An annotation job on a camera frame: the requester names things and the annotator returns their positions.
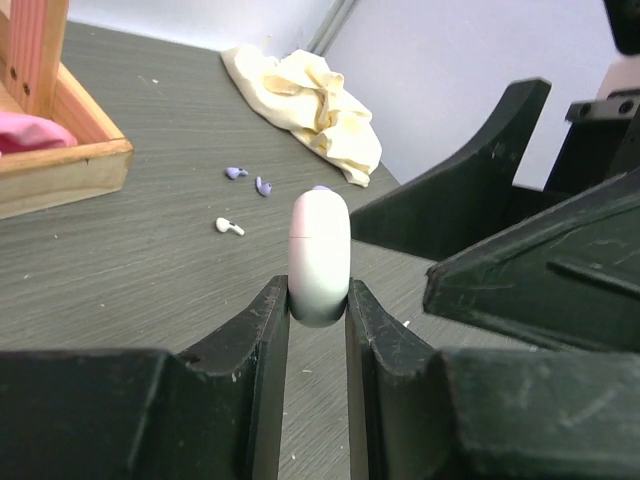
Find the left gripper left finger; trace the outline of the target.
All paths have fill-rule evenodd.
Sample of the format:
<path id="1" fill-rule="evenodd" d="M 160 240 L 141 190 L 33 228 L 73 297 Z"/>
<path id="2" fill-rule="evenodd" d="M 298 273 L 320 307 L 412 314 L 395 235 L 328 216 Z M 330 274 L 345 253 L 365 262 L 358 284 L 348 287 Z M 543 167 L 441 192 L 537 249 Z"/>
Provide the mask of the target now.
<path id="1" fill-rule="evenodd" d="M 287 279 L 180 353 L 5 351 L 5 479 L 274 479 Z"/>

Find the white charging case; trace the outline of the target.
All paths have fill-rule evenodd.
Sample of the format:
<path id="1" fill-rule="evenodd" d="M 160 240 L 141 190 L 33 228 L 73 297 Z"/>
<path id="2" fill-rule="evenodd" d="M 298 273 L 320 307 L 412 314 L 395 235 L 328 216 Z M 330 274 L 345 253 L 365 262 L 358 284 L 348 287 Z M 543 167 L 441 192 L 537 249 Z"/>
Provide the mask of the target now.
<path id="1" fill-rule="evenodd" d="M 288 293 L 294 319 L 326 328 L 343 315 L 351 276 L 351 225 L 344 199 L 309 190 L 294 203 L 289 231 Z"/>

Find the white earbud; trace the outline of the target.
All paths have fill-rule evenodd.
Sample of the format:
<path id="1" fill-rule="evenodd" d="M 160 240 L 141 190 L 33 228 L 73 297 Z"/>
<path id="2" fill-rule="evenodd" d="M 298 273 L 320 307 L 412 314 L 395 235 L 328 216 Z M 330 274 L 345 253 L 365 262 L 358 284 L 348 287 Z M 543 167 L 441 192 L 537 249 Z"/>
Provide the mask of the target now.
<path id="1" fill-rule="evenodd" d="M 233 232 L 238 236 L 244 236 L 245 231 L 242 227 L 238 226 L 234 222 L 224 218 L 218 217 L 214 222 L 215 228 L 219 233 L 228 233 Z"/>

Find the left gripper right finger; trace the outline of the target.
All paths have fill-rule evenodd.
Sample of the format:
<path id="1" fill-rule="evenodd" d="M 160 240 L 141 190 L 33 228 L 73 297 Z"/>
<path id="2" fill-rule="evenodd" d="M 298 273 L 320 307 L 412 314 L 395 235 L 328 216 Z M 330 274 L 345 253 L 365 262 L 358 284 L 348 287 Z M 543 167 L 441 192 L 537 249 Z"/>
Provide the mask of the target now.
<path id="1" fill-rule="evenodd" d="M 635 479 L 633 354 L 437 350 L 360 280 L 345 317 L 355 479 Z"/>

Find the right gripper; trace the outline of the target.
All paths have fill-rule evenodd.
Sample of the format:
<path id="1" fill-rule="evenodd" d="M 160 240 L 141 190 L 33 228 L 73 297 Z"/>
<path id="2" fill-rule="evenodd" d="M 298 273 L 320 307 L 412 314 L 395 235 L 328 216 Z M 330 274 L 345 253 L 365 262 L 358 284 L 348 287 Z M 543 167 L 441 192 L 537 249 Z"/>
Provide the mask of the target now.
<path id="1" fill-rule="evenodd" d="M 550 90 L 508 85 L 463 147 L 354 210 L 351 236 L 434 261 L 469 247 L 428 270 L 428 314 L 556 349 L 636 351 L 639 96 L 571 104 L 546 191 L 516 186 Z"/>

